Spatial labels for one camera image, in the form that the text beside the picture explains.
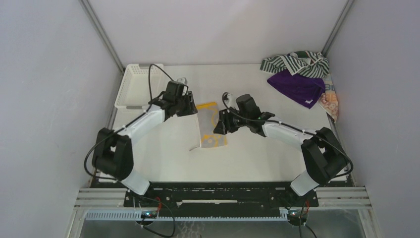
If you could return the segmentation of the yellow grey patterned towel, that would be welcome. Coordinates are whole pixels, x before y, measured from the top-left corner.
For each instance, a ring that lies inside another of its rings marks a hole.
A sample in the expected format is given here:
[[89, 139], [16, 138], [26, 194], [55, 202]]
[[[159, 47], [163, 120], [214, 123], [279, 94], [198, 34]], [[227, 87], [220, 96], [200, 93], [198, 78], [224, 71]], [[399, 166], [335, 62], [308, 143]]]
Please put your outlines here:
[[215, 148], [227, 145], [227, 137], [221, 134], [215, 134], [215, 129], [219, 119], [219, 109], [216, 102], [204, 103], [196, 106], [197, 126], [199, 131], [199, 144], [190, 149], [197, 148]]

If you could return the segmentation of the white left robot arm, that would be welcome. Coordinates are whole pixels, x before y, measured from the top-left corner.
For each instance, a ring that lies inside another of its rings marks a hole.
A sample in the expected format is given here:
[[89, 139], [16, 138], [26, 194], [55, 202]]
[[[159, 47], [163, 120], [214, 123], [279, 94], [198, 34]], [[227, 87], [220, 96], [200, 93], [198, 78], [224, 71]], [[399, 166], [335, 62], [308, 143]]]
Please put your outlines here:
[[89, 151], [92, 166], [112, 176], [136, 193], [136, 201], [144, 207], [153, 204], [155, 194], [150, 181], [134, 168], [133, 146], [152, 129], [172, 116], [197, 114], [193, 93], [183, 78], [168, 82], [166, 89], [149, 101], [147, 109], [119, 129], [102, 128]]

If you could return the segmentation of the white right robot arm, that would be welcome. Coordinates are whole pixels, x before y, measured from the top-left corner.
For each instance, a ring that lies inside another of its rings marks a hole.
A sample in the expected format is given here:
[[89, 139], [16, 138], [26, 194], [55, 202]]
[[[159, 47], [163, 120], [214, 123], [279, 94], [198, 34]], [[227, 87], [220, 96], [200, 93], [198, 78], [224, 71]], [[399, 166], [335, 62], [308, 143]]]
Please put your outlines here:
[[219, 111], [215, 134], [226, 135], [247, 127], [254, 134], [279, 140], [302, 152], [306, 169], [290, 183], [286, 192], [290, 205], [300, 206], [311, 190], [350, 173], [344, 169], [352, 168], [353, 162], [331, 129], [309, 130], [287, 124], [273, 113], [262, 112], [249, 94], [235, 98], [225, 92], [222, 102], [225, 108]]

